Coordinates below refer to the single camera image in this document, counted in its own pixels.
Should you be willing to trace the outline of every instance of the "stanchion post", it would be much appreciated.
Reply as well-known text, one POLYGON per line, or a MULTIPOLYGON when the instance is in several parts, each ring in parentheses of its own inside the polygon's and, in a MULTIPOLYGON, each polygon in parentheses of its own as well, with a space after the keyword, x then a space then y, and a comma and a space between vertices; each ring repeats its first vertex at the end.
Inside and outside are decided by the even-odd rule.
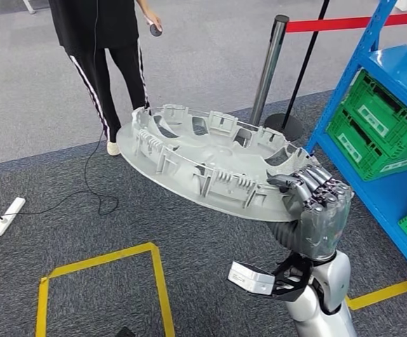
MULTIPOLYGON (((319 20, 322 20, 323 18, 325 17, 325 13, 327 12, 327 9, 329 3, 330 3, 330 0, 324 0, 324 3, 322 4, 322 8, 321 9, 321 12, 319 14, 319 20)), ((285 128, 286 127, 286 124, 288 123, 288 120, 289 119, 289 116, 291 115, 291 111, 292 110, 292 107, 294 107, 294 101, 296 100, 296 97, 297 96, 297 92, 299 91, 300 87, 303 77, 303 75, 305 75, 305 71, 307 71, 308 62, 310 62, 310 58, 311 57, 311 54, 313 53, 313 49, 314 49, 314 45, 316 44, 316 40, 317 40, 318 35, 319 35, 319 32, 313 33, 313 36, 311 37, 311 41, 310 42, 310 46, 308 47, 308 50, 307 50, 305 59, 303 61, 302 68, 300 69, 300 72, 296 83, 296 86, 294 87, 294 90, 292 92, 292 96, 291 97, 291 100, 289 101, 289 105, 288 105, 288 110, 286 111, 286 114, 285 115, 285 118, 283 119, 283 123, 282 124, 282 130, 285 130, 285 128)))
POLYGON ((288 22, 289 22, 289 18, 285 15, 277 15, 275 17, 270 39, 270 47, 267 50, 266 61, 263 67, 263 73, 261 74, 260 84, 257 89, 257 95, 253 104, 249 124, 254 126, 258 126, 260 124, 260 120, 264 109, 264 104, 266 103, 267 94, 270 92, 271 82, 273 81, 278 57, 282 50, 283 39, 285 39, 285 33, 286 32, 286 25, 288 22))

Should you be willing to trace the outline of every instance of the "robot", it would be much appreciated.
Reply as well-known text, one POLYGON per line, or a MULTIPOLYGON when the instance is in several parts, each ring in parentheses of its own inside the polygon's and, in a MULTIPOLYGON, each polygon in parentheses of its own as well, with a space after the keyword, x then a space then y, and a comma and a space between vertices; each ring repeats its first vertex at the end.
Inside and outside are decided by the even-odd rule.
POLYGON ((353 190, 322 166, 267 181, 289 192, 289 205, 297 199, 301 206, 299 220, 267 223, 292 253, 273 272, 233 262, 228 279, 255 296, 285 301, 300 337, 356 337, 346 302, 350 263, 337 250, 353 190))

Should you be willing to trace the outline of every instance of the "yellow floor tape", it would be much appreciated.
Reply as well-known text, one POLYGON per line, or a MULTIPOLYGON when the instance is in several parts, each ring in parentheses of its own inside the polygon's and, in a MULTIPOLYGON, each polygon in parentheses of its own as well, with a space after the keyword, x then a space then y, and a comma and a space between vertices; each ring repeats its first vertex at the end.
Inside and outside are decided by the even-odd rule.
POLYGON ((165 280, 165 274, 162 270, 160 253, 159 248, 152 242, 71 263, 70 265, 64 265, 55 268, 51 274, 42 278, 39 289, 39 308, 36 316, 36 337, 46 336, 48 292, 49 290, 50 279, 70 274, 71 272, 77 272, 78 270, 95 267, 97 265, 103 265, 104 263, 126 258, 128 256, 146 253, 148 251, 150 252, 152 263, 154 267, 154 274, 156 276, 156 283, 159 293, 160 310, 165 327, 165 337, 175 337, 172 314, 169 305, 168 291, 166 290, 166 281, 165 280))
POLYGON ((383 300, 387 300, 388 298, 401 295, 402 293, 407 293, 407 281, 394 284, 393 286, 388 286, 386 288, 374 291, 373 293, 368 293, 357 298, 350 299, 347 297, 346 300, 347 305, 350 310, 359 310, 383 300))
MULTIPOLYGON (((165 337, 175 337, 172 314, 169 305, 168 291, 166 290, 166 281, 165 280, 165 273, 162 270, 160 253, 159 248, 152 242, 97 256, 94 258, 89 258, 88 260, 71 263, 70 265, 64 265, 55 268, 51 274, 46 277, 42 277, 40 280, 40 286, 39 289, 39 308, 36 315, 36 337, 46 336, 48 292, 49 290, 50 279, 70 274, 71 272, 77 272, 78 270, 103 265, 104 263, 119 260, 121 258, 126 258, 128 256, 147 253, 148 251, 150 252, 152 256, 152 263, 154 267, 154 274, 159 293, 160 310, 163 325, 165 327, 165 337)), ((350 308, 350 310, 359 310, 374 303, 381 302, 383 300, 386 300, 388 298, 401 295, 402 293, 407 293, 407 281, 394 284, 393 286, 388 286, 386 288, 368 293, 367 295, 360 296, 358 298, 350 299, 346 297, 346 300, 347 301, 347 305, 350 308)))

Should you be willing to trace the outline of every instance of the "stanchion base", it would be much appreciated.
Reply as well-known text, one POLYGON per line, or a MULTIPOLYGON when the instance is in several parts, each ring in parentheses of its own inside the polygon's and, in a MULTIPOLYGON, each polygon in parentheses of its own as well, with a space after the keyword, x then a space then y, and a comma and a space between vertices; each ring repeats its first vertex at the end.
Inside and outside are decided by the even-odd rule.
POLYGON ((289 116, 285 129, 282 128, 283 120, 285 120, 285 114, 273 114, 265 120, 264 127, 282 133, 290 142, 297 140, 303 135, 303 126, 298 119, 289 116))

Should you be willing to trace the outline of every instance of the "black track pants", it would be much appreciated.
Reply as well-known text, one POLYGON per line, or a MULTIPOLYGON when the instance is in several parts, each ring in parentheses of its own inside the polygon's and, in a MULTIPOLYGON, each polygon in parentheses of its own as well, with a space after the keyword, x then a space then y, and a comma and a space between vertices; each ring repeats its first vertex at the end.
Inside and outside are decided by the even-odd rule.
MULTIPOLYGON (((149 107, 140 43, 137 41, 123 48, 110 48, 110 53, 125 80, 132 108, 149 107)), ((94 51, 76 53, 70 55, 70 58, 88 90, 105 136, 110 142, 116 142, 121 123, 111 97, 105 49, 97 49, 95 58, 94 51)))

